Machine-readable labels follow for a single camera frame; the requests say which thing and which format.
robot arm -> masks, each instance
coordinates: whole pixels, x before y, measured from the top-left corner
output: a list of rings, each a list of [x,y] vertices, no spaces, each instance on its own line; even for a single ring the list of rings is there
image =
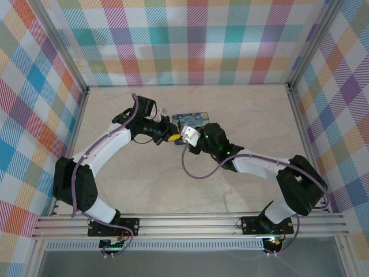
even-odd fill
[[[271,233],[280,222],[294,214],[307,216],[322,198],[321,188],[301,174],[301,171],[309,174],[327,189],[324,180],[306,158],[299,155],[293,159],[259,156],[229,143],[224,130],[217,123],[209,123],[196,129],[184,126],[180,134],[182,140],[190,145],[191,153],[208,153],[218,164],[223,164],[222,168],[226,170],[277,180],[284,198],[269,203],[258,217],[260,226],[267,233]]]
[[[156,106],[155,101],[138,96],[138,111],[125,128],[121,129],[121,124],[133,116],[135,105],[112,120],[109,128],[91,144],[94,145],[97,142],[88,155],[86,153],[91,145],[71,159],[61,157],[55,165],[52,191],[54,197],[73,205],[71,179],[76,161],[83,157],[75,181],[77,209],[104,223],[118,224],[121,213],[111,208],[98,196],[95,177],[107,160],[138,134],[151,137],[157,145],[163,141],[172,141],[180,137],[177,126],[170,123],[169,117],[165,114],[161,113],[159,122],[154,118],[147,118],[154,105]]]

metal frame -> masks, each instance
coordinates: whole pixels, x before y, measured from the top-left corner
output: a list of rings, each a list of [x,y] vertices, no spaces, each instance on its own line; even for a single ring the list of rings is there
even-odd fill
[[[55,16],[56,20],[59,23],[59,26],[64,30],[64,34],[67,37],[71,48],[73,49],[74,56],[80,61],[82,68],[84,69],[84,76],[86,77],[87,82],[89,85],[97,85],[97,81],[94,78],[94,75],[91,71],[91,68],[88,66],[87,61],[84,58],[84,54],[82,49],[73,35],[73,31],[71,30],[69,24],[67,23],[67,19],[63,15],[62,8],[58,4],[58,0],[48,0],[49,6],[53,12],[53,16]]]
[[[272,235],[243,235],[236,222],[242,216],[257,216],[257,212],[205,213],[205,214],[125,214],[123,218],[140,218],[139,239],[221,239],[221,238],[270,238]],[[77,215],[45,216],[39,219],[33,234],[36,240],[94,239],[87,236],[87,218]],[[348,235],[348,228],[341,214],[312,212],[301,216],[300,237],[332,237]]]
[[[291,74],[292,68],[293,68],[297,58],[299,57],[299,54],[300,54],[302,48],[304,47],[304,44],[306,42],[306,38],[308,37],[308,34],[310,33],[311,28],[315,23],[315,19],[318,17],[319,12],[321,11],[321,9],[324,5],[324,1],[325,0],[317,0],[316,3],[314,4],[314,6],[313,6],[313,8],[310,12],[309,19],[305,23],[304,28],[301,32],[300,39],[297,42],[296,47],[293,50],[293,52],[291,52],[291,56],[290,56],[290,59],[289,59],[289,64],[286,67],[286,69],[284,70],[284,73],[283,73],[282,78],[281,78],[281,82],[285,82],[286,80],[288,80],[289,75]]]
[[[291,79],[290,85],[293,89],[297,86],[299,81],[301,80],[308,64],[313,58],[315,52],[321,45],[325,35],[329,27],[332,25],[333,20],[335,19],[337,13],[340,11],[345,0],[331,0],[329,3],[329,7],[327,8],[327,12],[322,19],[322,22],[319,24],[318,29],[315,31],[314,37],[311,39],[311,43],[304,54],[302,60],[300,61],[294,76]]]
[[[291,103],[291,108],[299,129],[305,153],[308,160],[315,168],[317,168],[317,164],[305,128],[303,127],[296,99],[293,95],[293,87],[295,87],[301,79],[308,63],[311,61],[343,2],[343,0],[331,1],[327,14],[319,26],[319,29],[310,44],[310,48],[298,66],[291,81],[291,85],[287,86],[288,98]],[[64,45],[58,31],[50,20],[44,6],[39,0],[29,0],[29,4],[48,33],[48,36],[54,44],[57,52],[59,52],[66,63],[67,68],[70,70],[79,86],[85,91],[81,104],[81,111],[78,115],[77,123],[73,132],[73,138],[67,153],[68,156],[72,156],[88,100],[88,86],[81,73],[78,71],[77,66]],[[23,276],[34,277],[38,275],[45,251],[56,249],[68,251],[98,250],[97,241],[101,238],[91,238],[87,236],[87,218],[82,215],[77,215],[74,219],[71,219],[69,215],[56,215],[54,213],[56,204],[57,201],[54,199],[49,212],[50,217],[46,216],[39,219],[34,233],[34,240],[32,240],[32,246],[28,249],[26,265],[22,273]],[[257,215],[255,212],[245,212],[220,214],[143,214],[122,215],[122,217],[140,218],[140,233],[134,240],[137,242],[137,245],[133,245],[127,250],[142,248],[142,245],[138,247],[140,242],[146,243],[144,249],[152,249],[154,247],[156,250],[162,250],[158,249],[160,248],[158,246],[160,244],[157,243],[163,241],[163,239],[165,239],[165,241],[170,239],[171,241],[177,242],[185,240],[186,242],[192,241],[198,243],[214,240],[216,240],[216,242],[228,241],[229,244],[223,246],[224,250],[224,247],[226,249],[237,249],[237,247],[240,247],[240,242],[244,243],[242,245],[242,249],[261,249],[260,244],[258,244],[260,239],[263,237],[270,237],[270,235],[242,235],[241,229],[236,227],[236,221],[241,216],[255,215]],[[330,214],[327,211],[317,211],[312,212],[308,217],[301,217],[299,237],[335,237],[342,263],[348,276],[362,276],[362,273],[360,274],[358,271],[355,259],[353,258],[351,242],[346,238],[348,234],[348,228],[341,214]],[[222,250],[222,247],[219,248],[219,244],[215,247],[218,247],[218,250]]]

aluminum rail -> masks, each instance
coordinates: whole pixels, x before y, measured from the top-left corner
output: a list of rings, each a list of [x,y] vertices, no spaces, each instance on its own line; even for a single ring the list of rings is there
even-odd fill
[[[264,235],[243,235],[236,226],[242,216],[257,216],[257,212],[217,214],[129,214],[123,218],[140,218],[140,239],[189,239],[189,238],[255,238]],[[348,228],[341,214],[312,212],[300,217],[299,237],[334,237],[348,235]],[[297,220],[292,218],[294,226]],[[87,218],[77,215],[40,217],[33,238],[44,239],[109,239],[111,237],[87,236]]]

table surface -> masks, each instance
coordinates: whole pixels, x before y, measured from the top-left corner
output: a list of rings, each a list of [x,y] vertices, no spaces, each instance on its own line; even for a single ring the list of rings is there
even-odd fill
[[[304,155],[283,85],[92,88],[74,153],[97,139],[114,116],[133,105],[132,93],[154,99],[173,114],[206,111],[231,143],[277,158]],[[139,135],[137,141],[148,138]],[[186,175],[183,145],[130,142],[99,171],[99,196],[121,213],[261,211],[282,197],[278,183],[251,174],[219,170],[205,180]],[[188,170],[201,176],[217,164],[208,154],[185,157]],[[62,203],[59,214],[70,214]]]

cable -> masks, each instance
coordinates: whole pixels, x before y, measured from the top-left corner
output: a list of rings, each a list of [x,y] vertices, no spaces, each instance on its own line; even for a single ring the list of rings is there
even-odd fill
[[[323,199],[324,199],[326,204],[324,206],[314,207],[314,209],[326,209],[329,206],[329,204],[328,204],[329,199],[326,197],[325,194],[323,195]]]
[[[127,238],[125,238],[125,236],[124,236],[124,231],[122,231],[122,237],[123,237],[123,240],[124,240],[124,241],[127,241],[131,236],[128,234],[128,235],[127,235]]]
[[[156,102],[154,102],[154,105],[155,105],[155,115],[154,115],[154,117],[153,118],[151,118],[150,120],[153,120],[153,119],[155,119],[156,118],[156,116],[157,116],[157,105],[156,105]],[[148,141],[146,141],[146,142],[144,142],[144,143],[139,143],[137,140],[135,140],[134,138],[132,139],[135,143],[137,143],[137,144],[147,144],[147,143],[149,143],[149,142],[151,142],[151,141],[153,141],[153,138],[152,139],[150,139],[150,140],[148,140]]]
[[[233,254],[232,252],[229,252],[229,251],[224,251],[224,253],[231,256],[231,257],[233,257],[233,258],[235,258],[235,259],[238,259],[240,261],[256,261],[256,260],[259,260],[259,259],[262,259],[262,258],[275,257],[275,258],[278,258],[281,262],[283,262],[290,270],[292,270],[296,274],[295,276],[305,277],[299,271],[297,271],[293,266],[291,266],[288,262],[286,262],[281,256],[276,255],[279,252],[274,253],[274,252],[272,252],[270,250],[267,250],[267,249],[266,249],[266,251],[268,252],[267,255],[262,254],[262,255],[259,255],[259,256],[256,256],[256,257],[240,257],[236,254]]]
[[[298,220],[298,223],[297,223],[297,228],[296,228],[296,233],[295,233],[295,235],[293,236],[293,239],[291,240],[291,242],[284,248],[284,249],[282,249],[282,250],[280,250],[279,252],[272,252],[272,251],[270,251],[269,249],[266,249],[266,248],[264,248],[264,250],[267,252],[267,256],[274,256],[274,257],[276,257],[276,258],[278,258],[278,259],[280,259],[280,261],[282,261],[290,270],[292,270],[294,273],[296,273],[297,274],[297,276],[301,276],[301,277],[303,277],[303,275],[300,273],[300,272],[298,272],[296,269],[294,269],[294,267],[293,266],[291,266],[290,265],[290,263],[288,263],[288,262],[286,262],[281,256],[279,256],[279,255],[277,255],[277,254],[280,254],[280,253],[283,253],[283,252],[285,252],[291,245],[292,245],[292,243],[294,242],[294,240],[296,239],[296,237],[298,236],[298,233],[299,233],[299,231],[300,231],[300,218],[299,218],[299,216],[296,214],[296,217],[297,217],[297,220]],[[232,256],[232,257],[234,257],[234,258],[236,258],[236,259],[239,259],[239,260],[242,260],[242,261],[253,261],[253,260],[258,260],[258,259],[260,259],[260,258],[263,258],[263,257],[265,257],[265,255],[263,254],[263,255],[261,255],[261,256],[256,256],[256,257],[249,257],[249,258],[244,258],[244,257],[239,257],[239,256],[237,256],[237,255],[234,255],[234,254],[232,254],[232,253],[228,253],[228,252],[226,252],[228,255],[230,255],[230,256]]]
[[[150,139],[150,140],[148,140],[148,141],[146,141],[146,142],[144,142],[144,143],[139,143],[138,141],[136,141],[134,138],[132,139],[135,143],[137,143],[137,144],[147,144],[147,143],[149,143],[149,142],[151,142],[152,140],[153,140],[153,138],[152,139]]]
[[[127,108],[124,112],[122,112],[122,114],[127,115],[127,113],[129,113],[132,110],[132,108]]]

